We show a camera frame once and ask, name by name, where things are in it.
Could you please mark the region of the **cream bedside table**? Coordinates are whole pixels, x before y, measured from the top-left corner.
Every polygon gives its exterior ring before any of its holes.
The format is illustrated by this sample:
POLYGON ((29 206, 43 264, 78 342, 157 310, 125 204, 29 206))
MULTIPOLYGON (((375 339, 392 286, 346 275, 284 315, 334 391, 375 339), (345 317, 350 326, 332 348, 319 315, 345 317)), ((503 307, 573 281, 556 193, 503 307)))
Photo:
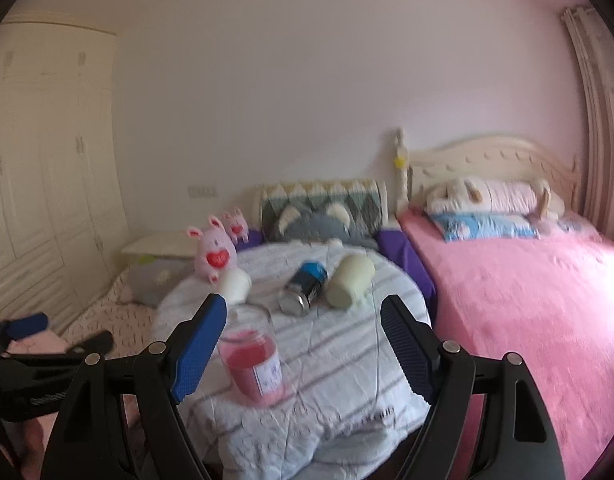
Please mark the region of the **cream bedside table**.
POLYGON ((147 264, 161 259, 193 260, 197 242, 183 231, 160 232, 144 236, 121 249, 131 263, 147 264))

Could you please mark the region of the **blue black metal can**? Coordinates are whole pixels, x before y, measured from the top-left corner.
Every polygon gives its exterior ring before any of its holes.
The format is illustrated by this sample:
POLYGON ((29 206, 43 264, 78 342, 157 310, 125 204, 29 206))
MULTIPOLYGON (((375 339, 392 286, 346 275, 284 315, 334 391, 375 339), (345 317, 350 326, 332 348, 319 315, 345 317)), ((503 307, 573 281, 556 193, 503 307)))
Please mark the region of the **blue black metal can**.
POLYGON ((280 289, 278 304, 287 315, 303 316, 321 294, 328 272, 318 261, 305 261, 280 289))

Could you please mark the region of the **cream curtain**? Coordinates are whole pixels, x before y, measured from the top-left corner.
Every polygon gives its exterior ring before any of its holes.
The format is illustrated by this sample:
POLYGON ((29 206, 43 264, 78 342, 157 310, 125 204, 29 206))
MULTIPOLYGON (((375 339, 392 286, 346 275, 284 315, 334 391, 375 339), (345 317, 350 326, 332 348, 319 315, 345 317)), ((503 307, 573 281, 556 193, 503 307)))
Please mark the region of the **cream curtain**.
POLYGON ((584 216, 614 241, 614 37, 598 12, 578 6, 561 20, 570 35, 588 121, 584 216))

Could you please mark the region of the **heart pattern bed sheet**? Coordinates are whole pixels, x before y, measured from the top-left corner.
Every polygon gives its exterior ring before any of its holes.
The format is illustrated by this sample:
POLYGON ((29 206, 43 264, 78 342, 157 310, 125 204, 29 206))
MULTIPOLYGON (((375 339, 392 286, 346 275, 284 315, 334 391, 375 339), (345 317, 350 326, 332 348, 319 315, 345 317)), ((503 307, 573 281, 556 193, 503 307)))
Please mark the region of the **heart pattern bed sheet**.
POLYGON ((122 272, 106 295, 91 304, 64 330, 62 338, 68 344, 108 330, 114 341, 109 356, 120 358, 139 353, 153 340, 152 325, 156 309, 134 302, 120 302, 126 278, 127 273, 122 272))

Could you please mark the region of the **folded pink quilt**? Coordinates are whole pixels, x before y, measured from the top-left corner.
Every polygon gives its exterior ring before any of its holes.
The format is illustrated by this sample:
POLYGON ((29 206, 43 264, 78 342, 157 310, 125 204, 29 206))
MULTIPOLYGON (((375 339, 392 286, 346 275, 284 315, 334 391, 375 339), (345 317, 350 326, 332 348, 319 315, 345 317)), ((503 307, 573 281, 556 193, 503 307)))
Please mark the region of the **folded pink quilt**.
POLYGON ((68 348, 53 333, 0 339, 0 479, 136 479, 127 408, 133 364, 103 332, 68 348))

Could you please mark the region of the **grey floral pillow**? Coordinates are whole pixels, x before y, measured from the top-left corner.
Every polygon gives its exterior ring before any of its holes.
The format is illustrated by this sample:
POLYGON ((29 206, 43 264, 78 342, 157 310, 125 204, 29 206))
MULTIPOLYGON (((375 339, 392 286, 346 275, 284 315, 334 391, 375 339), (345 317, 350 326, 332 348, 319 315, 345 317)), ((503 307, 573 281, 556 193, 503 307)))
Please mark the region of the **grey floral pillow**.
POLYGON ((119 293, 119 302, 157 308, 163 299, 192 273, 191 259, 143 256, 129 266, 119 293))

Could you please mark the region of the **pale green cup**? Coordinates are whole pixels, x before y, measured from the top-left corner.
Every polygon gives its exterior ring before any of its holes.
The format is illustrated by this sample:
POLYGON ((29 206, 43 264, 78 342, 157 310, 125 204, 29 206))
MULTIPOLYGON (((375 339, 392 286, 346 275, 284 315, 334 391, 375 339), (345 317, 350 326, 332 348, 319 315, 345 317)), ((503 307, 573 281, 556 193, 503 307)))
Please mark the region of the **pale green cup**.
POLYGON ((336 309, 350 308, 365 295, 374 274, 375 266, 368 256, 362 254, 345 256, 325 289, 328 304, 336 309))

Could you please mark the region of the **blue cartoon pillow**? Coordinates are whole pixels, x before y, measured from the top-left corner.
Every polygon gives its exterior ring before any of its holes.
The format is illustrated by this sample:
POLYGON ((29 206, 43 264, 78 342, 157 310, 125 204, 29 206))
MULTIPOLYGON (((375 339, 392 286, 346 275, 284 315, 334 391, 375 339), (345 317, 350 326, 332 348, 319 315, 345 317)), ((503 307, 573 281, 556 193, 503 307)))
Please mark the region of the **blue cartoon pillow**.
POLYGON ((538 238, 528 219, 515 214, 430 214, 444 241, 489 240, 490 238, 538 238))

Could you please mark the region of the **large pink bunny plush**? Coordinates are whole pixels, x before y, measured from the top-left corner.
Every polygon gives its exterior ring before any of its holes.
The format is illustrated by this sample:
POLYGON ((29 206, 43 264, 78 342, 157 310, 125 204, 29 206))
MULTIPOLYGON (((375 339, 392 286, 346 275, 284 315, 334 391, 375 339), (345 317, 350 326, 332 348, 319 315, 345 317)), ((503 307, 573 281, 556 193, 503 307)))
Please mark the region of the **large pink bunny plush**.
POLYGON ((194 271, 199 278, 215 284, 226 270, 237 267, 237 251, 225 226, 216 216, 209 216, 206 229, 190 226, 188 237, 197 243, 194 271))

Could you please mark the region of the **white paper cup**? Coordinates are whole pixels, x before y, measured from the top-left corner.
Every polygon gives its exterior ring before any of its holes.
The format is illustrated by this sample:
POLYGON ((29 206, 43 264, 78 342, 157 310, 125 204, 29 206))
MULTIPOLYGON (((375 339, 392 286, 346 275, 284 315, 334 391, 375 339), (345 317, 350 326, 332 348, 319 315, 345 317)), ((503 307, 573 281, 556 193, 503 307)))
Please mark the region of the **white paper cup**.
POLYGON ((244 304, 252 287, 252 279, 240 268, 223 271, 217 283, 216 292, 228 306, 244 304))

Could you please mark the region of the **wall socket plate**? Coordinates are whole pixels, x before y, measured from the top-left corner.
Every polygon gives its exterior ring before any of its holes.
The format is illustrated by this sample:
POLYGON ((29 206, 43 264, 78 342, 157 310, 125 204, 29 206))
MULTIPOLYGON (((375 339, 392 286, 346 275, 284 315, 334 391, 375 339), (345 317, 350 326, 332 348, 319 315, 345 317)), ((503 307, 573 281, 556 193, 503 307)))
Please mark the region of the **wall socket plate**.
POLYGON ((213 200, 218 197, 218 190, 212 185, 190 185, 188 187, 188 196, 192 200, 200 200, 201 198, 213 200))

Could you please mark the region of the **diamond pattern quilted cushion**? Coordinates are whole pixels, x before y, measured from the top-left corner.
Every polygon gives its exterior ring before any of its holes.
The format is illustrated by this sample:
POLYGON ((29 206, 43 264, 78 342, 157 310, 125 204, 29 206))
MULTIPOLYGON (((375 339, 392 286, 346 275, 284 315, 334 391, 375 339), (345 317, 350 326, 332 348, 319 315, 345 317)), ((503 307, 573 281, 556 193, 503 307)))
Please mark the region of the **diamond pattern quilted cushion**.
POLYGON ((386 184, 370 179, 316 180, 264 184, 258 189, 253 218, 259 231, 271 237, 287 205, 318 210, 340 202, 363 236, 373 236, 389 221, 386 184))

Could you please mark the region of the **grey cat plush pillow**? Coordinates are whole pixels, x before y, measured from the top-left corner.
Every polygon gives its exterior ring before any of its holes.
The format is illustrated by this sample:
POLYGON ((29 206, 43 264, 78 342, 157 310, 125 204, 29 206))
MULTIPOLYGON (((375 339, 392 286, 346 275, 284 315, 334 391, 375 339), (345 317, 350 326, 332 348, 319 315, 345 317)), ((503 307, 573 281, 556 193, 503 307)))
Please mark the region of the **grey cat plush pillow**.
POLYGON ((371 235, 358 230, 348 208, 340 202, 328 203, 318 210, 287 205, 275 222, 269 240, 277 243, 342 244, 379 249, 371 235))

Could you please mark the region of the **cream wardrobe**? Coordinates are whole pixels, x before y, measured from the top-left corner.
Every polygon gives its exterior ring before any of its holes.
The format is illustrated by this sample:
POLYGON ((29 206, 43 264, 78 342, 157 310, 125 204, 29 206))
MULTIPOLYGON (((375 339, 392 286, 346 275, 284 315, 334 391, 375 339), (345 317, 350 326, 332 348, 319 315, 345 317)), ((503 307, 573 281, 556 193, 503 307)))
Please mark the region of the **cream wardrobe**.
POLYGON ((115 50, 74 25, 0 26, 0 318, 63 332, 121 271, 115 50))

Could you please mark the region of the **long pink white plush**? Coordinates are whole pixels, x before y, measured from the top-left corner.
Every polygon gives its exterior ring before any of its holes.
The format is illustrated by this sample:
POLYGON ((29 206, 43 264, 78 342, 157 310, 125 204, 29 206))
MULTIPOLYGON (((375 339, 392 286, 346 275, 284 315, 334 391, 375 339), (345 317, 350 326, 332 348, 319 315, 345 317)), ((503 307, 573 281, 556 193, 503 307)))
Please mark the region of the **long pink white plush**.
POLYGON ((564 200, 546 179, 498 180, 478 177, 453 179, 434 186, 425 198, 428 214, 520 214, 560 219, 564 200))

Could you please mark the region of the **cream wooden headboard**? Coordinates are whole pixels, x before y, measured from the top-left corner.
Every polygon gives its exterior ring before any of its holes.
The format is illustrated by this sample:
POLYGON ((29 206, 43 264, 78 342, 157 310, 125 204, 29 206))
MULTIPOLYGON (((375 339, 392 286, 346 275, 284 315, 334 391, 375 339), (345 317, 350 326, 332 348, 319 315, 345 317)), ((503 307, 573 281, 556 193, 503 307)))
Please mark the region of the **cream wooden headboard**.
POLYGON ((465 176, 524 181, 542 178, 564 199, 566 207, 580 210, 580 161, 574 158, 565 165, 542 144, 520 136, 477 136, 416 151, 408 148, 403 129, 397 129, 395 167, 397 212, 423 206, 429 188, 465 176))

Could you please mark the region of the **small pink bunny plush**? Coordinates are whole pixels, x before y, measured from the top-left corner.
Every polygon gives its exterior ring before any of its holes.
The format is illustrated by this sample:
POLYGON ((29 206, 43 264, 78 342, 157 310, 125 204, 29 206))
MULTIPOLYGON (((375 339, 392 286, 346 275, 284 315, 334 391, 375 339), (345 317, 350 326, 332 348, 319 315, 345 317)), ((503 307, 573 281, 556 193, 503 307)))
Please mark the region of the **small pink bunny plush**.
POLYGON ((238 242, 247 243, 249 241, 249 225, 240 208, 235 207, 232 212, 225 211, 222 219, 234 245, 238 242))

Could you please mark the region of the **pink fleece blanket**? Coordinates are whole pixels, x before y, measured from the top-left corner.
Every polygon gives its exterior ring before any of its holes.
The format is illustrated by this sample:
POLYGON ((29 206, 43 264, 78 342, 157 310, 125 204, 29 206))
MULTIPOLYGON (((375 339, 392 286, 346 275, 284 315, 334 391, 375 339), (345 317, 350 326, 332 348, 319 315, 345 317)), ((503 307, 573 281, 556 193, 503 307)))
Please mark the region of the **pink fleece blanket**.
POLYGON ((600 235, 447 242, 399 217, 437 290, 434 330, 470 353, 523 356, 558 437, 566 478, 614 436, 614 244, 600 235))

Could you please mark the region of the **clear jar with pink content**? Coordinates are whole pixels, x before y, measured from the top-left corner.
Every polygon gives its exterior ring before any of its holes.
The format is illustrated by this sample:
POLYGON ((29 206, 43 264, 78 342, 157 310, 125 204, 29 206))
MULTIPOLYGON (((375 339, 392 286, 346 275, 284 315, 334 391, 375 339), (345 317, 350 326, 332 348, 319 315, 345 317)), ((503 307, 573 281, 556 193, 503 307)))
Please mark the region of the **clear jar with pink content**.
POLYGON ((253 304, 229 307, 218 352, 235 387, 249 402, 269 405, 283 396, 279 350, 267 309, 253 304))

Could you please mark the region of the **striped light blue quilt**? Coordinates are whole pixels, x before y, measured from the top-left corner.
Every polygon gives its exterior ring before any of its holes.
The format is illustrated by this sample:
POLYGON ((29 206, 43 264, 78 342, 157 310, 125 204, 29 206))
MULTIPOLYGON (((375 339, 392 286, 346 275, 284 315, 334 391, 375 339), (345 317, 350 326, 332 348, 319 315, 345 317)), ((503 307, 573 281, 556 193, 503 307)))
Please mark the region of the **striped light blue quilt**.
POLYGON ((282 286, 306 261, 333 271, 346 246, 268 244, 245 250, 239 265, 266 308, 277 336, 283 397, 255 406, 234 386, 219 358, 179 412, 196 453, 222 463, 228 479, 362 479, 419 429, 427 403, 414 394, 380 321, 382 301, 403 299, 429 321, 417 284, 395 263, 371 252, 375 273, 357 304, 337 310, 324 300, 304 316, 281 312, 282 286))

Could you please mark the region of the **pink embroidered pillow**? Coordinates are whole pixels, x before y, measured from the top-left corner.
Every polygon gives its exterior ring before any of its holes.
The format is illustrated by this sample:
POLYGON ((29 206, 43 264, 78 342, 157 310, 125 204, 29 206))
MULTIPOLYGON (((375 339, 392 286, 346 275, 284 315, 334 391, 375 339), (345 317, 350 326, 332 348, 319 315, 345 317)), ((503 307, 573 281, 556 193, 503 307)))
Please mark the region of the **pink embroidered pillow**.
POLYGON ((531 218, 531 224, 540 237, 571 237, 579 240, 596 240, 600 237, 600 233, 587 219, 573 211, 566 211, 557 220, 531 218))

